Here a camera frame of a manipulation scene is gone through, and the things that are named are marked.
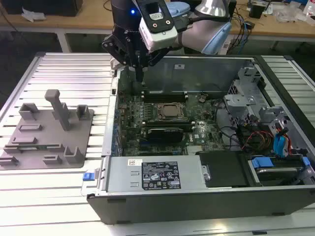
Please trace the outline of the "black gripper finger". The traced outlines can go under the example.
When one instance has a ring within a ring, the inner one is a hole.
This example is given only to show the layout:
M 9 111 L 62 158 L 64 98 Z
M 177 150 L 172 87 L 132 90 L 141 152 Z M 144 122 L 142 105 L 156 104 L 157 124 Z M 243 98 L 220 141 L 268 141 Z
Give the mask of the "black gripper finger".
M 139 82 L 143 81 L 144 72 L 143 70 L 146 67 L 156 65 L 168 52 L 169 48 L 162 48 L 156 50 L 154 52 L 141 52 L 139 57 L 139 65 L 140 65 L 140 74 L 139 74 Z
M 124 34 L 121 38 L 111 34 L 104 39 L 102 47 L 120 64 L 132 67 L 136 80 L 140 82 L 140 64 L 130 34 Z

